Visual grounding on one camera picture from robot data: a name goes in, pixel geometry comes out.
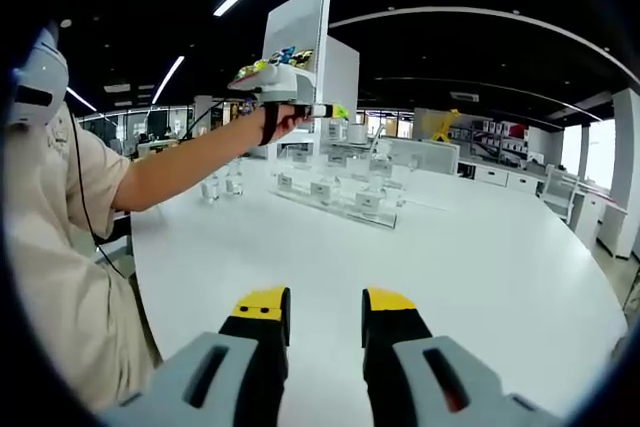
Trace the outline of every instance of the person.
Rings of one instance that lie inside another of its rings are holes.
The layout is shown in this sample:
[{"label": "person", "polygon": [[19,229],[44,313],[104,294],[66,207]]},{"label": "person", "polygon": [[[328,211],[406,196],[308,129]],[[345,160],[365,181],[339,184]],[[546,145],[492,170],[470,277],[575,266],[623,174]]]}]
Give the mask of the person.
[{"label": "person", "polygon": [[167,125],[167,128],[164,130],[164,135],[162,136],[162,140],[170,140],[177,139],[178,137],[171,131],[171,126]]},{"label": "person", "polygon": [[[85,405],[99,411],[144,388],[153,346],[128,281],[72,248],[71,225],[89,227],[83,202],[93,230],[106,238],[116,210],[139,212],[170,199],[264,141],[265,111],[130,162],[75,124],[63,102],[66,61],[51,30],[15,75],[5,129],[7,246],[44,350]],[[278,107],[271,140],[300,122],[293,113]]]}]

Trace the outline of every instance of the black ceiling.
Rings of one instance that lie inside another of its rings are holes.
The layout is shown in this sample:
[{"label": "black ceiling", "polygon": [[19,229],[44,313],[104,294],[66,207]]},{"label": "black ceiling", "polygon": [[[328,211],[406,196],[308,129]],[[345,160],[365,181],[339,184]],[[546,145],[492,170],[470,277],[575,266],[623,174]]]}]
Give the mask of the black ceiling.
[{"label": "black ceiling", "polygon": [[[262,50],[266,17],[286,0],[242,0],[221,18],[223,0],[65,0],[57,17],[72,20],[60,47],[71,86],[102,111],[116,101],[147,106],[136,87],[157,86],[178,55],[186,60],[160,104],[191,103],[198,94],[225,96],[237,69]],[[638,72],[640,40],[636,0],[331,0],[330,21],[421,6],[464,6],[518,11],[609,49]],[[540,126],[591,121],[584,114],[550,120],[562,103],[630,80],[592,49],[553,31],[492,16],[463,13],[397,15],[330,29],[361,54],[360,106],[437,109],[494,117],[535,119]],[[107,94],[103,86],[127,83],[132,91]],[[455,102],[450,91],[477,93],[480,102]],[[77,113],[80,104],[69,102]],[[593,111],[613,114],[610,105]]]}]

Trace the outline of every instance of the floor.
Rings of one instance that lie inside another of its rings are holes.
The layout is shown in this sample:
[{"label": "floor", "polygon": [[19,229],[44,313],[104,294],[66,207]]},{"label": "floor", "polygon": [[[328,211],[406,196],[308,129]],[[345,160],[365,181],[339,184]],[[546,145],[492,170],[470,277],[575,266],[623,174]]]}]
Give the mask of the floor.
[{"label": "floor", "polygon": [[638,259],[633,255],[629,260],[614,259],[599,243],[596,243],[591,253],[609,279],[620,305],[624,305],[631,291],[631,284],[635,279],[636,272],[640,267]]}]

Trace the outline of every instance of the hand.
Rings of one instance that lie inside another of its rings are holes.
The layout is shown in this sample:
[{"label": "hand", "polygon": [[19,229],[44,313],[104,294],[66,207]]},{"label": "hand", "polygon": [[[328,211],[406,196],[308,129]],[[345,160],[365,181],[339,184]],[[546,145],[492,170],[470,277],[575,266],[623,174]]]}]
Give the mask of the hand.
[{"label": "hand", "polygon": [[[278,124],[276,125],[276,130],[273,134],[273,137],[271,137],[271,140],[269,141],[269,143],[281,139],[282,137],[284,137],[285,135],[287,135],[289,132],[291,132],[293,129],[295,129],[298,125],[300,125],[302,122],[306,121],[307,119],[303,119],[298,117],[297,119],[293,119],[293,115],[295,114],[295,108],[291,105],[286,105],[286,104],[281,104],[278,106]],[[260,137],[258,142],[260,142],[260,139],[262,139],[262,130],[264,129],[264,119],[265,119],[265,112],[264,112],[264,108],[259,108],[254,110],[249,116],[247,116],[248,120],[251,120],[251,122],[254,125],[257,125],[259,127],[260,130]]]}]

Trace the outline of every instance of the glass bottle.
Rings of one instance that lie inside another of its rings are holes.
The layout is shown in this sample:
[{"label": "glass bottle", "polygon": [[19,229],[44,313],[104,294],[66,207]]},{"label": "glass bottle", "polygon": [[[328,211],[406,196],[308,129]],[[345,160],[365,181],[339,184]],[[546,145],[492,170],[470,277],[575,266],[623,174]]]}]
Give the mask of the glass bottle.
[{"label": "glass bottle", "polygon": [[240,159],[236,159],[229,164],[229,170],[227,171],[227,175],[225,177],[227,194],[242,195],[242,193],[244,192],[242,171],[240,169],[240,165]]},{"label": "glass bottle", "polygon": [[200,183],[202,198],[209,204],[213,204],[220,198],[220,179],[214,172]]}]

